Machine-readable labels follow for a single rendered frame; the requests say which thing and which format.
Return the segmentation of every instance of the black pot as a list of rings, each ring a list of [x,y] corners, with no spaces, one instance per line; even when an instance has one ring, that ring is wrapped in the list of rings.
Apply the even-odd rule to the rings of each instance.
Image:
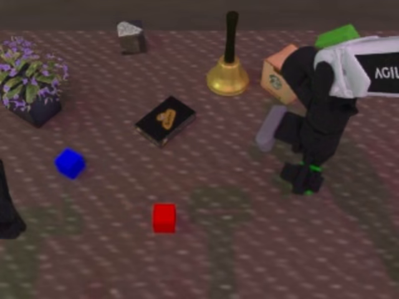
[[[31,103],[29,111],[22,111],[21,108],[16,108],[12,102],[10,103],[9,110],[36,128],[40,128],[62,109],[60,101],[57,100],[58,95],[49,95],[46,97],[52,98],[52,101],[45,103],[44,99],[37,98]]]

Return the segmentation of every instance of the green cube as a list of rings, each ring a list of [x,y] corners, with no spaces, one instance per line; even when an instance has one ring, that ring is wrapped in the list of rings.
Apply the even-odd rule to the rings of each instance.
[[[354,26],[352,24],[348,24],[319,35],[317,37],[315,46],[319,49],[323,49],[351,39],[358,39],[359,37],[360,35]]]

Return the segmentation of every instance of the black box with orange logo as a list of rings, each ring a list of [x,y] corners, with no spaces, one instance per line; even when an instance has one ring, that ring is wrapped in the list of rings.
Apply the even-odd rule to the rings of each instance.
[[[136,123],[136,129],[159,147],[195,120],[196,113],[175,97],[168,97]]]

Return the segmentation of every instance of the blue cube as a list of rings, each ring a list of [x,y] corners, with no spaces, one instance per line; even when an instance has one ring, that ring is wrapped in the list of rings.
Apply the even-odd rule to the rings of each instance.
[[[85,169],[85,160],[70,148],[66,148],[54,161],[58,171],[70,179],[75,179]]]

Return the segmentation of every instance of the brown tabletop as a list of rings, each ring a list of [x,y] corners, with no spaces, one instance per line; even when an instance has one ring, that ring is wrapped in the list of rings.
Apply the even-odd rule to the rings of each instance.
[[[29,226],[0,241],[1,299],[398,298],[398,100],[358,101],[311,197],[277,179],[299,156],[254,146],[276,103],[259,86],[262,59],[316,32],[240,32],[252,82],[233,98],[204,81],[223,32],[150,31],[150,51],[134,56],[120,55],[114,32],[0,37],[11,34],[63,55],[71,80],[63,111],[41,129],[0,109],[0,157]],[[169,95],[198,118],[159,149],[134,124]],[[54,167],[65,147],[87,160],[75,181]],[[156,202],[177,205],[176,234],[152,232]]]

